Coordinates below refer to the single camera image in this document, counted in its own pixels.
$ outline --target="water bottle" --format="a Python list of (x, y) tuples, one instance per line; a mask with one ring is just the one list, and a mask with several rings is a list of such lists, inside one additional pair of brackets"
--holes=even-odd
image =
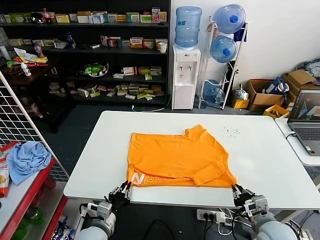
[(67, 41), (68, 41), (68, 47), (69, 49), (75, 49), (76, 48), (76, 42), (74, 37), (71, 35), (71, 32), (68, 31), (68, 36), (66, 37)]
[(218, 26), (219, 31), (225, 34), (234, 34), (245, 24), (246, 12), (238, 4), (230, 4), (220, 7), (214, 13), (212, 19)]
[(204, 82), (203, 99), (208, 106), (217, 107), (224, 102), (226, 95), (216, 80), (208, 81), (214, 85)]
[(182, 48), (192, 48), (198, 44), (202, 9), (196, 6), (181, 6), (175, 11), (174, 42)]
[(231, 61), (237, 54), (236, 42), (226, 36), (217, 36), (211, 44), (211, 56), (219, 63)]

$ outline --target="laptop keyboard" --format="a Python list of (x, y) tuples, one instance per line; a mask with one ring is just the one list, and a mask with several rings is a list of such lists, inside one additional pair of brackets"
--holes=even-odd
[(295, 127), (295, 133), (304, 141), (320, 141), (320, 128)]

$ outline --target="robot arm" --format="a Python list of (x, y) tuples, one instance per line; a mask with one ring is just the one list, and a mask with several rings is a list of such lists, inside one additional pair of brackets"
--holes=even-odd
[(238, 209), (238, 214), (248, 218), (257, 240), (296, 240), (294, 231), (287, 225), (277, 221), (269, 212), (268, 200), (263, 195), (244, 189), (236, 184), (232, 186), (233, 202)]

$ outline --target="laptop screen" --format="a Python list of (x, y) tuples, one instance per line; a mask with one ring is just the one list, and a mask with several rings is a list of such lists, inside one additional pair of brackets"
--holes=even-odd
[(301, 89), (288, 122), (320, 123), (320, 89)]

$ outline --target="white cup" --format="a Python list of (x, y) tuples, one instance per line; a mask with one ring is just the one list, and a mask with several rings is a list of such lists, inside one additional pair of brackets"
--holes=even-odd
[(160, 42), (159, 43), (160, 46), (160, 53), (164, 54), (167, 51), (167, 43), (166, 42)]

